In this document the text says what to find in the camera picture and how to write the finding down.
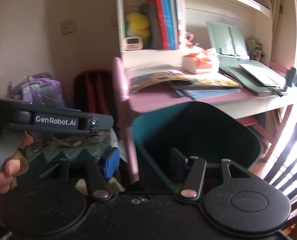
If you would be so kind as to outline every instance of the yellow plush toy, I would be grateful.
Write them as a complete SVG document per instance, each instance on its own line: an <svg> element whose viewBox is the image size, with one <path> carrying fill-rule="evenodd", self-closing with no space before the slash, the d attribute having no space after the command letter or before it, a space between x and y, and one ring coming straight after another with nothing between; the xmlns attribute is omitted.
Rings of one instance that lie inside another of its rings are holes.
<svg viewBox="0 0 297 240"><path fill-rule="evenodd" d="M138 12L129 13L125 20L125 35L141 37L143 46L148 45L150 36L148 17Z"/></svg>

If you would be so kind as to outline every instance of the tissue box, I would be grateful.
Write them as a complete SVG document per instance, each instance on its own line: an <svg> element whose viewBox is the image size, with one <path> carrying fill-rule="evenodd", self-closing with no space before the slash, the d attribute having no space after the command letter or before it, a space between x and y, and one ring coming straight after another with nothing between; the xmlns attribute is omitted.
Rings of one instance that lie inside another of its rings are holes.
<svg viewBox="0 0 297 240"><path fill-rule="evenodd" d="M218 72L219 60L215 49L202 49L198 53L190 53L183 56L183 70L192 74Z"/></svg>

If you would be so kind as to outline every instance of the purple backpack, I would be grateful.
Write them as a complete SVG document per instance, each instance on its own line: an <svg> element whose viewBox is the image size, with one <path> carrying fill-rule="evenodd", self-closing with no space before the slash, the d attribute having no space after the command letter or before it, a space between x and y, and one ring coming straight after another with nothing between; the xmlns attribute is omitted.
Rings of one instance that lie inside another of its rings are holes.
<svg viewBox="0 0 297 240"><path fill-rule="evenodd" d="M44 103L47 106L65 107L61 83L54 80L50 73L26 76L15 87L12 87L10 83L9 94L13 99L32 103Z"/></svg>

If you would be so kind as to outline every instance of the pink desk leg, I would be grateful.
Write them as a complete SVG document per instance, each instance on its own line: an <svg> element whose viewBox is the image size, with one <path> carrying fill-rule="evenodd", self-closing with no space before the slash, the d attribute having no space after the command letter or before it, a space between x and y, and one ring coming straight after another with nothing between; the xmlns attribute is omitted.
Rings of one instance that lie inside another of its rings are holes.
<svg viewBox="0 0 297 240"><path fill-rule="evenodd" d="M129 105L128 82L125 76L123 63L120 58L114 59L112 74L119 124L122 130L125 151L128 160L128 172L131 183L135 183L139 180L139 169L137 164L135 144L133 141L132 128L130 127L132 118Z"/></svg>
<svg viewBox="0 0 297 240"><path fill-rule="evenodd" d="M277 129L277 132L276 132L276 135L274 136L274 139L272 141L269 141L272 145L269 148L269 150L268 150L268 152L267 152L267 154L266 154L266 156L264 158L265 161L268 161L269 157L272 155L272 153L273 153L273 151L274 151L274 149L276 147L276 144L277 144L278 140L280 139L280 137L282 135L282 132L283 132L283 130L285 128L287 120L290 117L290 113L292 112L292 109L293 109L293 105L287 106L285 115L284 115L283 120L282 120L282 123L280 124L280 126Z"/></svg>

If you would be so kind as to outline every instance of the bookshelf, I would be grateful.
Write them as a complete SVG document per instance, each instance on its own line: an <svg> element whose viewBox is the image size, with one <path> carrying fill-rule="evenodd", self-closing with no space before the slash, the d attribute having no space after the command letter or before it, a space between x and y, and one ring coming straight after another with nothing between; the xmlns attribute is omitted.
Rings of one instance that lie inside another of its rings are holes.
<svg viewBox="0 0 297 240"><path fill-rule="evenodd" d="M163 63L181 65L182 49L124 51L124 16L137 11L144 1L117 0L120 52L125 68ZM181 11L184 31L192 31L194 42L201 47L209 46L205 21L223 22L241 28L245 39L256 38L263 43L263 63L269 64L272 50L270 0L181 0Z"/></svg>

